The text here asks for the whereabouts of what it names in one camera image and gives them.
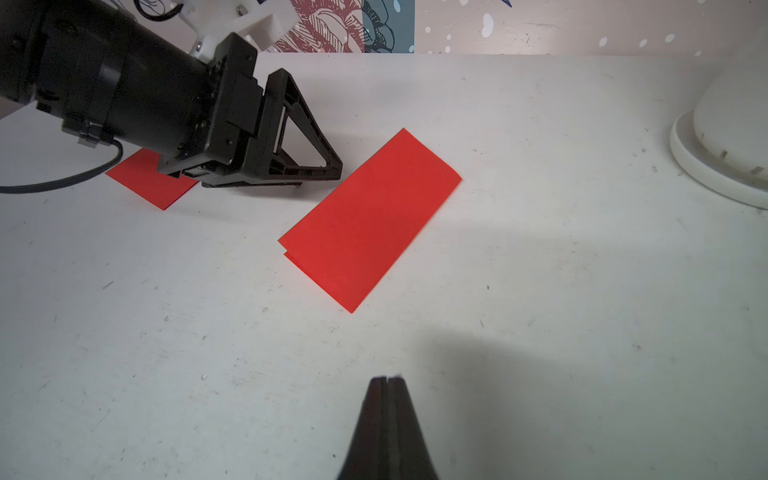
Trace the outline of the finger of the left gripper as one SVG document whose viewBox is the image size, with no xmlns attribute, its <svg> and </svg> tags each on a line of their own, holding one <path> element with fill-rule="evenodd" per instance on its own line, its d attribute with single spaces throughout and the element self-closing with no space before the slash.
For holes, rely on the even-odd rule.
<svg viewBox="0 0 768 480">
<path fill-rule="evenodd" d="M 291 121 L 324 161 L 323 166 L 299 164 L 282 147 Z M 257 132 L 258 179 L 266 182 L 336 181 L 343 163 L 322 133 L 293 76 L 278 69 L 267 78 Z"/>
<path fill-rule="evenodd" d="M 299 186 L 302 180 L 288 177 L 249 178 L 235 176 L 204 176 L 200 179 L 204 188 L 245 188 L 265 186 Z"/>
</svg>

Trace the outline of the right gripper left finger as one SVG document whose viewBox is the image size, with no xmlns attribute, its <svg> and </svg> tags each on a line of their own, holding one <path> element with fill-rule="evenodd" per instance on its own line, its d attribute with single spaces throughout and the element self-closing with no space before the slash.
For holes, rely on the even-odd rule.
<svg viewBox="0 0 768 480">
<path fill-rule="evenodd" d="M 388 479 L 387 378 L 370 380 L 338 479 Z"/>
</svg>

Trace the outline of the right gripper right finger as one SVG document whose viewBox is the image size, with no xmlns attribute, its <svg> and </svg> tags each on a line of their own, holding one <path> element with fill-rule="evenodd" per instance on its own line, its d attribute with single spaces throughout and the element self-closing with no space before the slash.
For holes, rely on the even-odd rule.
<svg viewBox="0 0 768 480">
<path fill-rule="evenodd" d="M 406 384 L 401 377 L 386 382 L 386 447 L 388 479 L 438 479 Z"/>
</svg>

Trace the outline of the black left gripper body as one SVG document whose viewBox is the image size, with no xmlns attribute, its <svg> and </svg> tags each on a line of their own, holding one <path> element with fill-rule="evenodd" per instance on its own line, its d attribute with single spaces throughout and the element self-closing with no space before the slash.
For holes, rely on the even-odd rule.
<svg viewBox="0 0 768 480">
<path fill-rule="evenodd" d="M 173 155 L 163 155 L 159 173 L 193 180 L 256 180 L 247 170 L 249 143 L 258 130 L 264 90 L 254 78 L 258 50 L 236 33 L 217 47 L 190 136 Z"/>
</svg>

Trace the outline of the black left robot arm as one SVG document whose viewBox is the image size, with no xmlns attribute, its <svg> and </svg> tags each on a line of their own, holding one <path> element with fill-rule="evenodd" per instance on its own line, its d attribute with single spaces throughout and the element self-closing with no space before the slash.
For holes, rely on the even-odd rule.
<svg viewBox="0 0 768 480">
<path fill-rule="evenodd" d="M 343 164 L 293 77 L 254 78 L 258 53 L 298 20 L 288 1 L 181 1 L 183 52 L 145 14 L 101 1 L 5 1 L 1 94 L 58 117 L 82 144 L 132 143 L 207 188 L 334 181 Z"/>
</svg>

